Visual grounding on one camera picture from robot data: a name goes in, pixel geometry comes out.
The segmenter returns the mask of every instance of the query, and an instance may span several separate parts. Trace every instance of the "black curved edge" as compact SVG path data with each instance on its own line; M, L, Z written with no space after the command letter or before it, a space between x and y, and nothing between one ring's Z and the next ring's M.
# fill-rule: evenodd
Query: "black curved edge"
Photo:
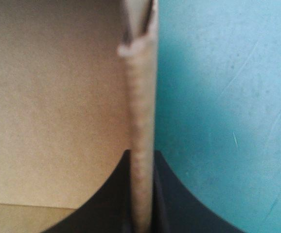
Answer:
M132 233L130 152L83 206L43 233ZM155 152L153 233L242 233L194 197Z

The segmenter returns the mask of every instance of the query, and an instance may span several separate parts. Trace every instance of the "scratch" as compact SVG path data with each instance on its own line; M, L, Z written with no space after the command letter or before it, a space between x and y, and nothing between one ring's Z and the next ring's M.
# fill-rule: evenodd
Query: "scratch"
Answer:
M272 202L269 211L267 212L266 216L263 218L262 223L260 224L260 226L259 226L259 228L257 230L257 233L261 230L262 226L266 223L266 221L267 221L268 217L270 216L270 214L272 213L273 209L278 204L280 197L281 197L281 188L280 188L276 198Z
M222 95L225 93L225 91L232 85L232 83L238 78L238 76L241 74L242 70L244 69L244 67L247 65L248 61L250 60L250 58L252 57L257 45L258 45L259 39L255 42L251 52L249 53L249 55L247 56L246 60L244 61L244 63L242 64L242 66L240 67L240 69L238 70L238 72L236 73L236 75L229 81L229 83L225 86L225 88L223 89L223 91L220 93L220 95L218 96L218 100L221 99Z
M237 141L237 138L236 138L236 135L234 134L234 132L233 132L233 139L234 139L234 142L235 142L237 150L238 150L239 149L238 148L238 141Z
M269 132L268 137L267 137L267 140L266 140L266 142L265 142L264 153L266 152L266 149L267 149L267 147L268 147L268 145L269 145L270 137L271 137L271 135L272 135L272 133L273 133L273 131L274 131L274 129L275 129L275 127L276 127L276 125L277 125L279 119L280 119L280 117L281 117L281 112L279 112L279 113L277 114L276 119L274 120L274 122L273 122L272 125L271 125L270 132Z

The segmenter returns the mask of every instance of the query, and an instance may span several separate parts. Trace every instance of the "cardboard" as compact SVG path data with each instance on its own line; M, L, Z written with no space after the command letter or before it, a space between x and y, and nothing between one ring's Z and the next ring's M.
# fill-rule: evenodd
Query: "cardboard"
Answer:
M0 203L78 208L129 147L119 12L0 1Z

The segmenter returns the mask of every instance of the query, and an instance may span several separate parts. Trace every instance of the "cardboard box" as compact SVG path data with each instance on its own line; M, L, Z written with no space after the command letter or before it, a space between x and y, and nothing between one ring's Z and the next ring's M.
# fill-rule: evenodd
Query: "cardboard box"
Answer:
M0 1L0 232L37 232L72 212L129 147L119 6ZM38 226L14 224L24 209Z

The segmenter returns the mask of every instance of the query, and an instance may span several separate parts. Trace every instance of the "teal wall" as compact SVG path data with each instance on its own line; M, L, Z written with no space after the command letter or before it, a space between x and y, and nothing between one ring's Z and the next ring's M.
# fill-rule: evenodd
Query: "teal wall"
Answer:
M156 149L206 206L281 233L281 0L160 0Z

